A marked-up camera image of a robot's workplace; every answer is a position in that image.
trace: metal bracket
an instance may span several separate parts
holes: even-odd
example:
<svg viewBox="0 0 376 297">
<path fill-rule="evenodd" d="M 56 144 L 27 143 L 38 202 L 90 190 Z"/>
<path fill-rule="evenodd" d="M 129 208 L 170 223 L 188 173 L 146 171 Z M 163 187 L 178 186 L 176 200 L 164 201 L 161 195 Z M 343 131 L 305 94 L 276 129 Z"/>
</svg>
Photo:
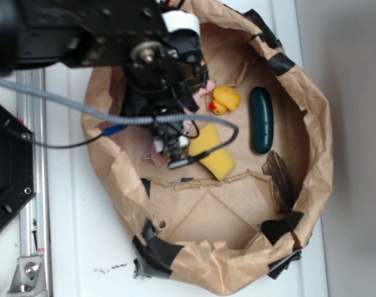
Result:
<svg viewBox="0 0 376 297">
<path fill-rule="evenodd" d="M 7 297 L 34 297 L 46 289 L 42 256 L 21 257 Z"/>
</svg>

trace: yellow sponge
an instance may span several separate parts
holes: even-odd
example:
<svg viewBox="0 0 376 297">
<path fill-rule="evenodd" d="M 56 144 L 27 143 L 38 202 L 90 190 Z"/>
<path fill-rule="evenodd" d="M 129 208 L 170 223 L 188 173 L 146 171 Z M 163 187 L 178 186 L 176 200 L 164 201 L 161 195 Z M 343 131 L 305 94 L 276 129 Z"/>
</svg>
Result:
<svg viewBox="0 0 376 297">
<path fill-rule="evenodd" d="M 197 156 L 220 143 L 221 139 L 215 125 L 213 123 L 206 124 L 200 129 L 199 137 L 191 140 L 188 154 L 192 157 Z M 223 181 L 236 167 L 236 163 L 224 147 L 199 162 L 207 167 L 219 181 Z"/>
</svg>

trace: paper bag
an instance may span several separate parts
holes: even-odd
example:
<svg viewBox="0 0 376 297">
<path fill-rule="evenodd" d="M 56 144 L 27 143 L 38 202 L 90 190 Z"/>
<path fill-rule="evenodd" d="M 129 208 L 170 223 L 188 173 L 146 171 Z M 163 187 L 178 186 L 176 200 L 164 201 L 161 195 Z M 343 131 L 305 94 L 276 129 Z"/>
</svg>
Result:
<svg viewBox="0 0 376 297">
<path fill-rule="evenodd" d="M 193 283 L 228 295 L 291 258 L 312 234 L 333 179 L 330 110 L 317 86 L 284 54 L 280 42 L 257 22 L 212 0 L 186 0 L 183 10 L 201 22 L 209 75 L 242 97 L 222 117 L 240 134 L 227 147 L 236 167 L 223 182 L 199 163 L 169 170 L 145 158 L 152 137 L 130 126 L 91 143 L 90 159 L 136 249 L 138 272 Z M 266 88 L 274 108 L 272 150 L 286 164 L 295 193 L 292 212 L 277 213 L 266 155 L 250 150 L 248 97 Z M 94 69 L 85 103 L 119 114 L 126 91 L 120 67 Z M 199 113 L 208 114 L 211 94 Z M 82 115 L 87 139 L 106 126 Z M 230 131 L 218 127 L 221 139 Z"/>
</svg>

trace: white plastic part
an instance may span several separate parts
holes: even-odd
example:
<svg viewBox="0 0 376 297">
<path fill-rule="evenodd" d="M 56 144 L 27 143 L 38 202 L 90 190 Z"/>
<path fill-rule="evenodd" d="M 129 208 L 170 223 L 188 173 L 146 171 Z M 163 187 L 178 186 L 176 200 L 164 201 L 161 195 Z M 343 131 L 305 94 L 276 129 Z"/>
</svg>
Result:
<svg viewBox="0 0 376 297">
<path fill-rule="evenodd" d="M 200 36 L 200 22 L 197 16 L 183 11 L 169 11 L 162 14 L 165 26 L 170 33 L 189 29 Z"/>
<path fill-rule="evenodd" d="M 153 140 L 153 145 L 155 146 L 155 151 L 157 153 L 163 152 L 164 142 L 160 139 Z"/>
<path fill-rule="evenodd" d="M 187 138 L 185 136 L 180 136 L 178 138 L 178 142 L 180 144 L 180 147 L 187 147 L 188 144 L 189 144 L 189 138 Z"/>
</svg>

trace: white wall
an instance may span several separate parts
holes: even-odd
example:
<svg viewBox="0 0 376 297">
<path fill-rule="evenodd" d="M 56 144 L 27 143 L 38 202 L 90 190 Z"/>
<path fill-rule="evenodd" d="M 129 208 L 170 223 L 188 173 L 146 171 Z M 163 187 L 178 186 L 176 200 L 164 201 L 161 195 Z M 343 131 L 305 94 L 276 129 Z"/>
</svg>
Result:
<svg viewBox="0 0 376 297">
<path fill-rule="evenodd" d="M 376 296 L 376 0 L 295 1 L 304 68 L 333 116 L 322 217 L 330 296 Z"/>
</svg>

